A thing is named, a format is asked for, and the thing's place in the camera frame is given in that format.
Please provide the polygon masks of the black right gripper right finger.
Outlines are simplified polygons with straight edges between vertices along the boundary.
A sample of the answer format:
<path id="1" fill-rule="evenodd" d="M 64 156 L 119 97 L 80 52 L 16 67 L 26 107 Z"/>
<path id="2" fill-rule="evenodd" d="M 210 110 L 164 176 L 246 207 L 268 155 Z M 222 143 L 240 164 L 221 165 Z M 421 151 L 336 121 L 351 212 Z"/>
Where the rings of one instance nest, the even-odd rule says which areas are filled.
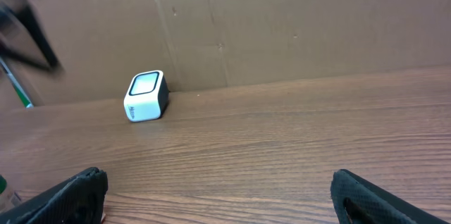
<path id="1" fill-rule="evenodd" d="M 340 224 L 446 224 L 358 175 L 333 174 L 330 196 Z"/>

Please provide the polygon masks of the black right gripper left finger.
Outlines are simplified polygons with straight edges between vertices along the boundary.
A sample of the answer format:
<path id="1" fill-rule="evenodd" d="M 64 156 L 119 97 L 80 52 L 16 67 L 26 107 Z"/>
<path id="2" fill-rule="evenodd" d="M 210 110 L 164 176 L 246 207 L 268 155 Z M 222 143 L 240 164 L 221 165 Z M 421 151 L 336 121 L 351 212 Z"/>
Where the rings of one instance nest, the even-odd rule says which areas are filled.
<path id="1" fill-rule="evenodd" d="M 107 173 L 91 167 L 1 214 L 9 224 L 101 224 Z"/>

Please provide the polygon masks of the green lid clear jar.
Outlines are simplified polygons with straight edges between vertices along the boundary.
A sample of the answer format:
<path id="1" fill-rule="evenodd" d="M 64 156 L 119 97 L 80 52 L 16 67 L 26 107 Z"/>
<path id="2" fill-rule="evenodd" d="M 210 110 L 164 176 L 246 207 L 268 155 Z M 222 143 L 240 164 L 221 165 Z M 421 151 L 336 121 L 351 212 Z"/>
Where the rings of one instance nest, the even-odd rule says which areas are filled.
<path id="1" fill-rule="evenodd" d="M 0 176 L 0 213 L 5 213 L 22 204 L 22 199 L 7 180 Z"/>

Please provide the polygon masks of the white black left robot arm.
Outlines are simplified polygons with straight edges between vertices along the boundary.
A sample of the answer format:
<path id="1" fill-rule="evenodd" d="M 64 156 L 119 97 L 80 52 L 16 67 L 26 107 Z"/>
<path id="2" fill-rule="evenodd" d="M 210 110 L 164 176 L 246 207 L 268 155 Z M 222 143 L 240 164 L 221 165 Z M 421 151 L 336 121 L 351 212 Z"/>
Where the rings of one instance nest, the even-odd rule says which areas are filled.
<path id="1" fill-rule="evenodd" d="M 10 48 L 4 40 L 1 41 L 1 58 L 22 63 L 50 75 L 61 72 L 63 67 L 51 48 L 29 0 L 1 0 L 1 31 L 13 27 L 15 23 L 25 28 L 43 59 L 40 61 Z"/>

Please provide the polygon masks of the white barcode scanner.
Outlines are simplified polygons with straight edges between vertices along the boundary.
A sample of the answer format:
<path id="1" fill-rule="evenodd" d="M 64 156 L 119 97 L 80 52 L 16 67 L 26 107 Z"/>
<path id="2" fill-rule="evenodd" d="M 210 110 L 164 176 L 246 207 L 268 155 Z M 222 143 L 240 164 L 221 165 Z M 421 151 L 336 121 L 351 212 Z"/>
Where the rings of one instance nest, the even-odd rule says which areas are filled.
<path id="1" fill-rule="evenodd" d="M 161 70 L 139 73 L 132 79 L 123 100 L 126 116 L 138 123 L 159 119 L 169 102 L 169 90 Z"/>

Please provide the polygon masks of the green white pole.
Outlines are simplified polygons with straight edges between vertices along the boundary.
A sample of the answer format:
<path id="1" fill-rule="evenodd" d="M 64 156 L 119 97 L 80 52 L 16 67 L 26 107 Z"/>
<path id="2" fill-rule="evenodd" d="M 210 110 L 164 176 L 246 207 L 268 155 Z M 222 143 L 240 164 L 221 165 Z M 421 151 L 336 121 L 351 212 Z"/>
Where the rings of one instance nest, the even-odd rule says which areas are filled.
<path id="1" fill-rule="evenodd" d="M 33 108 L 34 104 L 31 98 L 29 97 L 23 86 L 20 84 L 18 79 L 15 77 L 13 71 L 9 68 L 8 64 L 3 58 L 1 59 L 1 68 L 3 69 L 6 76 L 10 80 L 11 84 L 13 85 L 13 88 L 16 91 L 16 94 L 18 95 L 19 99 L 23 103 L 23 106 L 25 108 Z"/>

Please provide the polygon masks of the brown cardboard backdrop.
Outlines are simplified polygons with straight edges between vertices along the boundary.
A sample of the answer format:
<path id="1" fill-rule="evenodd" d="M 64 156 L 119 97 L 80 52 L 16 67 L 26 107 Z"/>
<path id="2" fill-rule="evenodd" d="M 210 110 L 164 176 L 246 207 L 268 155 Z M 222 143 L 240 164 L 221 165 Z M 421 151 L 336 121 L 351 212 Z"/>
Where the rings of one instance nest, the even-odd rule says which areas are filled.
<path id="1" fill-rule="evenodd" d="M 173 91 L 450 62 L 450 0 L 29 0 L 60 60 L 16 66 L 39 104 L 121 99 L 163 71 Z"/>

